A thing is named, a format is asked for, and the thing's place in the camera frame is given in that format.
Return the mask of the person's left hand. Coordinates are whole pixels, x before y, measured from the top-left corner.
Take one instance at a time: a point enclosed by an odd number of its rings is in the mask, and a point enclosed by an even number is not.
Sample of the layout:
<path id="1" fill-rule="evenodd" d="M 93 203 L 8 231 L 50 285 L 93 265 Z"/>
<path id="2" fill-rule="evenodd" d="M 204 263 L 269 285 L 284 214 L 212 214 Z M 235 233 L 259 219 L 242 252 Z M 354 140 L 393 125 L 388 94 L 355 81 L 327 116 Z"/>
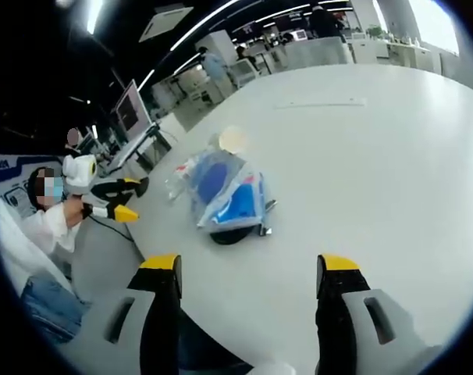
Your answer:
<path id="1" fill-rule="evenodd" d="M 80 198 L 69 198 L 63 203 L 66 226 L 73 228 L 84 218 L 84 204 Z"/>

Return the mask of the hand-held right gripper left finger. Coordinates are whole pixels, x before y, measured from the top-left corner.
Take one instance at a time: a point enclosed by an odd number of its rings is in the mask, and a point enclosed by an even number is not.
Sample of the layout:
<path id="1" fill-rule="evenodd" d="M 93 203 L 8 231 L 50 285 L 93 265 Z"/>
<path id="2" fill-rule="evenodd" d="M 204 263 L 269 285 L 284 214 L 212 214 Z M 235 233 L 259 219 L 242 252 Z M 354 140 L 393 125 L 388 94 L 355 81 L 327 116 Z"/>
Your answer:
<path id="1" fill-rule="evenodd" d="M 181 298 L 180 255 L 154 255 L 92 303 L 62 355 L 80 374 L 177 374 Z"/>

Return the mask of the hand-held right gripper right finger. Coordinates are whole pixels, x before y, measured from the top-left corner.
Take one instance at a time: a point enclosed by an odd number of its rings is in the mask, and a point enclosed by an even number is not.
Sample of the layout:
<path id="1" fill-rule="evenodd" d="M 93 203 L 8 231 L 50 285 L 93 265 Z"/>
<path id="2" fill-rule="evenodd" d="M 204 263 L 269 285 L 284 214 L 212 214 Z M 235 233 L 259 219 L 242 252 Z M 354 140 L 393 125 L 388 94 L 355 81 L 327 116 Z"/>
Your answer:
<path id="1" fill-rule="evenodd" d="M 420 374 L 442 351 L 427 345 L 411 314 L 370 288 L 350 259 L 318 256 L 316 298 L 317 374 Z"/>

